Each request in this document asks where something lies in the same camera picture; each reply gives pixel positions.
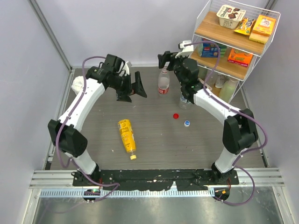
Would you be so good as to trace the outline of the white bottle cap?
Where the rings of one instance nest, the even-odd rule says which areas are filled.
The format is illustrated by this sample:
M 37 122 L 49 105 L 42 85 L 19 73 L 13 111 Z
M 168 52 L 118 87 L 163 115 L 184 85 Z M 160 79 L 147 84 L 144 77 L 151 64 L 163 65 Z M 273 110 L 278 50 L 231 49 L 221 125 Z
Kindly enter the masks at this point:
M 184 126 L 185 126 L 185 127 L 189 127 L 189 126 L 190 126 L 190 121 L 186 120 L 186 121 L 184 122 Z

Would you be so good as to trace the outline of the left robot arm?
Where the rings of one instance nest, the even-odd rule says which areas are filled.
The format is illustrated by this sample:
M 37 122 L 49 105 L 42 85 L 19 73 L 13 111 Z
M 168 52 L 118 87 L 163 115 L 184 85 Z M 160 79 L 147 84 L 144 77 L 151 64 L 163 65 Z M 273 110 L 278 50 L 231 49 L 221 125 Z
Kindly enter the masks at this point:
M 83 88 L 69 108 L 57 120 L 48 123 L 58 159 L 61 159 L 61 153 L 68 157 L 67 163 L 61 162 L 61 166 L 67 168 L 73 163 L 90 186 L 100 184 L 100 168 L 89 155 L 88 140 L 81 133 L 90 110 L 107 88 L 116 91 L 118 101 L 131 102 L 130 96 L 134 94 L 147 97 L 139 71 L 135 72 L 135 82 L 132 82 L 128 62 L 111 54 L 103 59 L 98 66 L 83 71 Z

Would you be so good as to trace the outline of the clear bottle blue green label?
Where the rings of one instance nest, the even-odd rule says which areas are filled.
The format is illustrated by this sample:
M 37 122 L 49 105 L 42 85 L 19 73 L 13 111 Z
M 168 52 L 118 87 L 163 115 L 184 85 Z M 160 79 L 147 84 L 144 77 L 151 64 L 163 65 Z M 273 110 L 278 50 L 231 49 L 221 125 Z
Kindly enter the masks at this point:
M 184 98 L 184 96 L 181 94 L 179 107 L 181 109 L 188 110 L 191 107 L 191 105 L 192 105 L 192 103 L 189 100 L 187 100 L 186 98 Z

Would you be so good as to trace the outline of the yellow label bottle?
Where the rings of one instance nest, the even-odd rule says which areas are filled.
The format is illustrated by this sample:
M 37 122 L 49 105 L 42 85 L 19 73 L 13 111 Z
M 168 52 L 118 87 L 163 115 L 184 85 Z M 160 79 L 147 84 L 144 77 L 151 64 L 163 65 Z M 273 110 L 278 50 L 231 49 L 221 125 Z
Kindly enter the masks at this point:
M 136 155 L 136 144 L 131 123 L 128 119 L 123 119 L 118 122 L 118 128 L 121 135 L 121 140 L 128 154 Z

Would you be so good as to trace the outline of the yellow bottle cap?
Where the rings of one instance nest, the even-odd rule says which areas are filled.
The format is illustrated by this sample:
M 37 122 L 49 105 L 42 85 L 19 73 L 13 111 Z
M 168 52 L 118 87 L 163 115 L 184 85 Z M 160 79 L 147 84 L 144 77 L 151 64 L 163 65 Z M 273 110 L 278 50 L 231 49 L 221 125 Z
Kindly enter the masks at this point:
M 130 159 L 133 161 L 133 160 L 136 160 L 137 159 L 137 156 L 136 155 L 131 155 L 130 156 Z

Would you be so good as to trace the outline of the red cap clear bottle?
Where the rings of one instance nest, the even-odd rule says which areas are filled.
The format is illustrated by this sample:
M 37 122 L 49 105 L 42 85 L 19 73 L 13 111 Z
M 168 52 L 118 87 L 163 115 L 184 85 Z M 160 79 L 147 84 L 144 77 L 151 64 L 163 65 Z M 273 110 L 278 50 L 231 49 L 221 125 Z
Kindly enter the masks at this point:
M 162 69 L 158 76 L 158 93 L 164 96 L 168 93 L 170 86 L 170 75 L 167 69 Z

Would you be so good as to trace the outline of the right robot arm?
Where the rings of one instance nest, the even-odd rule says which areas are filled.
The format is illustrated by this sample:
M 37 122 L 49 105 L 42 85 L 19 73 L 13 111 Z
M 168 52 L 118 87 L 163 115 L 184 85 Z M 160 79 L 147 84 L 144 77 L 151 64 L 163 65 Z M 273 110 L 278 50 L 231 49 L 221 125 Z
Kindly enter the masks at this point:
M 224 183 L 233 171 L 237 158 L 258 140 L 253 112 L 229 105 L 206 88 L 198 79 L 199 68 L 195 60 L 170 51 L 157 57 L 159 68 L 166 67 L 174 72 L 183 97 L 209 112 L 223 125 L 224 149 L 211 166 L 211 179 L 216 184 Z

